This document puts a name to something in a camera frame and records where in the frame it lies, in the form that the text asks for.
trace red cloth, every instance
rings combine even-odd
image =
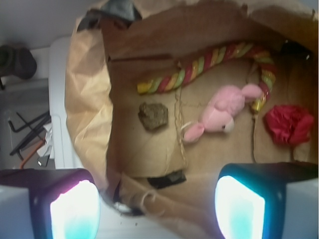
[[[265,115],[274,143],[297,145],[309,141],[314,117],[299,106],[275,106]]]

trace brown paper bag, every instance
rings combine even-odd
[[[318,115],[318,15],[296,1],[135,0],[134,4],[143,20],[128,29],[103,19],[102,32],[72,35],[65,100],[72,142],[99,189],[108,188],[112,196],[121,181],[122,202],[182,237],[221,238],[214,188],[225,164],[292,157],[318,163],[317,117],[311,141],[293,153],[273,144],[262,120],[281,104],[301,105]],[[181,142],[181,126],[197,120],[221,86],[243,87],[248,78],[258,80],[257,73],[249,74],[252,63],[247,60],[218,65],[191,85],[165,95],[136,92],[137,82],[171,74],[178,61],[187,64],[214,46],[246,40],[279,50],[287,39],[310,49],[315,59],[274,57],[277,81],[255,129],[247,106],[229,135],[204,134],[193,145]],[[156,133],[145,131],[137,115],[142,102],[166,105],[168,126]],[[146,180],[180,169],[187,181],[179,185],[155,190]]]

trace paper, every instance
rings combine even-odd
[[[45,144],[40,149],[37,150],[39,157],[45,157],[50,155],[50,159],[54,159],[54,147],[52,141],[52,123],[45,124],[44,129],[45,134]]]

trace glowing light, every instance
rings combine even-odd
[[[94,184],[79,182],[51,203],[54,239],[93,239],[100,220],[100,197]]]
[[[217,182],[215,210],[226,239],[261,239],[265,199],[231,176]]]

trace white wall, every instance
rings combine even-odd
[[[0,45],[48,47],[72,34],[77,17],[101,0],[0,0]]]

